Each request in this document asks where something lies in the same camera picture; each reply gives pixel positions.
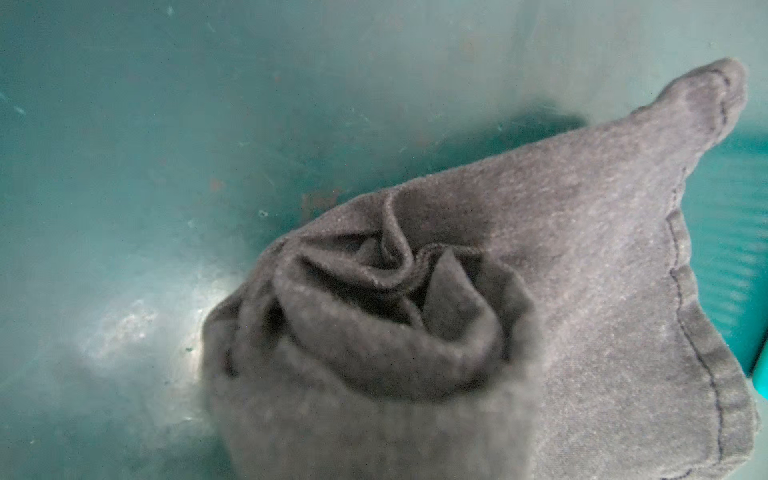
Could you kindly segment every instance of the teal plastic bin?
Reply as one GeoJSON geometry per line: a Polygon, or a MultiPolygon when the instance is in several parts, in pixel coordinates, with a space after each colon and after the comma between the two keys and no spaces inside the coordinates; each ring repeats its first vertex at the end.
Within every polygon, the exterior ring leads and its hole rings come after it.
{"type": "MultiPolygon", "coordinates": [[[[233,478],[199,397],[200,328],[273,239],[623,117],[725,56],[750,102],[684,213],[704,309],[750,371],[766,25],[758,0],[0,2],[0,478],[233,478]]],[[[740,480],[765,480],[758,442],[740,480]]]]}

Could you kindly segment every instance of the gray sock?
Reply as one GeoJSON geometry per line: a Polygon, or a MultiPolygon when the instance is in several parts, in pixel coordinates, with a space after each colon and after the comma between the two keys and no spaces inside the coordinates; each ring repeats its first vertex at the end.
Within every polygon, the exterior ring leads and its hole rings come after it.
{"type": "Polygon", "coordinates": [[[756,413],[703,314],[684,179],[721,60],[622,120],[357,197],[273,243],[204,327],[243,478],[722,478],[756,413]]]}

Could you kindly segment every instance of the dirt spot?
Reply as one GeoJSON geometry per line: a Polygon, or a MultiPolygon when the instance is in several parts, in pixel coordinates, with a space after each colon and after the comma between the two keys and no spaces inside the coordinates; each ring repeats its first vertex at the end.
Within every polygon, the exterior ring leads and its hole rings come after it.
{"type": "Polygon", "coordinates": [[[316,190],[301,195],[301,223],[307,223],[317,214],[334,208],[339,202],[340,188],[316,190]]]}
{"type": "Polygon", "coordinates": [[[427,148],[432,143],[432,138],[423,131],[416,132],[416,138],[413,143],[418,148],[427,148]]]}
{"type": "Polygon", "coordinates": [[[458,45],[462,53],[462,59],[466,61],[475,61],[478,54],[477,41],[473,37],[464,37],[458,45]]]}
{"type": "Polygon", "coordinates": [[[215,194],[217,191],[224,188],[224,182],[218,178],[211,178],[210,182],[208,183],[208,188],[210,188],[211,193],[215,194]]]}

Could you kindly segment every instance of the scratched plastic surface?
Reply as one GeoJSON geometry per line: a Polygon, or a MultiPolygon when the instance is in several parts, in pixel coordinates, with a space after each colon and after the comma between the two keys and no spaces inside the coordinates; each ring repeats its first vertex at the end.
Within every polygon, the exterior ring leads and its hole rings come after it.
{"type": "Polygon", "coordinates": [[[233,478],[200,325],[271,240],[725,55],[764,135],[765,25],[762,0],[0,2],[0,478],[233,478]]]}

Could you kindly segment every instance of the sock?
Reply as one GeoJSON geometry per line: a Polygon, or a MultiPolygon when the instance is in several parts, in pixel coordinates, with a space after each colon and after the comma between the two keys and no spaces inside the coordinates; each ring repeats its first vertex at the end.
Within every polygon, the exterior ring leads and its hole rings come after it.
{"type": "Polygon", "coordinates": [[[703,314],[685,177],[743,67],[628,117],[362,195],[276,240],[204,326],[243,478],[722,478],[753,447],[703,314]]]}

